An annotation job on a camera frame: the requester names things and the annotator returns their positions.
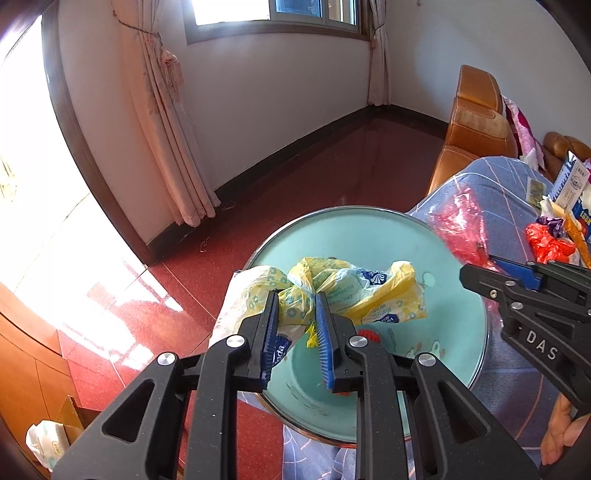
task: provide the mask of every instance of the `red plastic bag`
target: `red plastic bag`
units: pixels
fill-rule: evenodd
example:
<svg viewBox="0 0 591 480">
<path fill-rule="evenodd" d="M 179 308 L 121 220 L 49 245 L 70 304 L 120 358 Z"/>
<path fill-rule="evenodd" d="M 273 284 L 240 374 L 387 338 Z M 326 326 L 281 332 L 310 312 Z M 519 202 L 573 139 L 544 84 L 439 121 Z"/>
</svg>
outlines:
<svg viewBox="0 0 591 480">
<path fill-rule="evenodd" d="M 429 227 L 461 263 L 499 271 L 486 249 L 484 214 L 472 189 L 465 188 L 427 218 Z"/>
<path fill-rule="evenodd" d="M 554 238 L 550 235 L 548 226 L 539 223 L 531 223 L 525 227 L 525 237 L 539 263 L 548 263 L 548 260 L 569 263 L 569 256 L 577 249 L 568 240 Z"/>
</svg>

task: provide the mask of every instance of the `curtain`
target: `curtain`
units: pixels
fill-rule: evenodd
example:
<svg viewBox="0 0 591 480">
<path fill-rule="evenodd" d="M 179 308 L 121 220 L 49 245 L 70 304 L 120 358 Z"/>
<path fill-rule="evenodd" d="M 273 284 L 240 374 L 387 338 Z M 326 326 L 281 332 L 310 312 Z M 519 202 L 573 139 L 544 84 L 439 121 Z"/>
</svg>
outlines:
<svg viewBox="0 0 591 480">
<path fill-rule="evenodd" d="M 159 0 L 112 0 L 120 23 L 121 51 L 129 93 L 142 130 L 168 190 L 174 220 L 197 226 L 219 205 L 198 171 L 202 159 L 178 87 L 180 65 L 158 35 Z"/>
<path fill-rule="evenodd" d="M 386 0 L 369 0 L 374 37 L 372 39 L 371 68 L 369 71 L 368 103 L 389 105 L 390 101 L 390 54 L 386 33 Z"/>
</svg>

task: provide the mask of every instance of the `person's hand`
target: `person's hand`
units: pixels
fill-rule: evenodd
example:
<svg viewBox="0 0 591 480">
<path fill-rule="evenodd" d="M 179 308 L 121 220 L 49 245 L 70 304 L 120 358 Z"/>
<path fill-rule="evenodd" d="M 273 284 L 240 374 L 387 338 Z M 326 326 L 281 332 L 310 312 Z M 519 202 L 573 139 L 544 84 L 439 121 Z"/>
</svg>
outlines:
<svg viewBox="0 0 591 480">
<path fill-rule="evenodd" d="M 572 405 L 561 393 L 554 404 L 548 431 L 542 440 L 540 447 L 542 454 L 542 465 L 551 465 L 558 461 L 564 447 L 572 447 L 583 431 L 589 415 L 585 415 L 575 421 L 570 418 Z"/>
</svg>

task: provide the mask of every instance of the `wooden door frame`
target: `wooden door frame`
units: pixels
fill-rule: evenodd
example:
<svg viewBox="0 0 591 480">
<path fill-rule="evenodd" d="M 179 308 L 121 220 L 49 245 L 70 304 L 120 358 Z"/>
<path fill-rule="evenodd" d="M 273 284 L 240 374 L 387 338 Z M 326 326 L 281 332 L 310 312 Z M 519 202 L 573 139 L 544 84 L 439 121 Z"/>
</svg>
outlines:
<svg viewBox="0 0 591 480">
<path fill-rule="evenodd" d="M 141 262 L 145 265 L 152 265 L 155 263 L 154 254 L 131 225 L 117 202 L 82 133 L 66 83 L 61 59 L 58 13 L 59 0 L 56 0 L 43 12 L 41 19 L 43 63 L 47 75 L 49 97 L 57 123 L 80 174 L 107 218 Z"/>
</svg>

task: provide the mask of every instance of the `white plastic bag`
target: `white plastic bag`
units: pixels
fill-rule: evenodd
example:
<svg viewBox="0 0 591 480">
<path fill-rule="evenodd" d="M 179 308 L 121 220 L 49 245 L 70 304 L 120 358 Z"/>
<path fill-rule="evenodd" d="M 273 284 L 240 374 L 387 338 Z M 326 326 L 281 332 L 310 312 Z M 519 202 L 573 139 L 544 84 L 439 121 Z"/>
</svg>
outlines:
<svg viewBox="0 0 591 480">
<path fill-rule="evenodd" d="M 64 426 L 49 420 L 43 420 L 39 425 L 31 425 L 25 443 L 50 472 L 70 446 Z"/>
</svg>

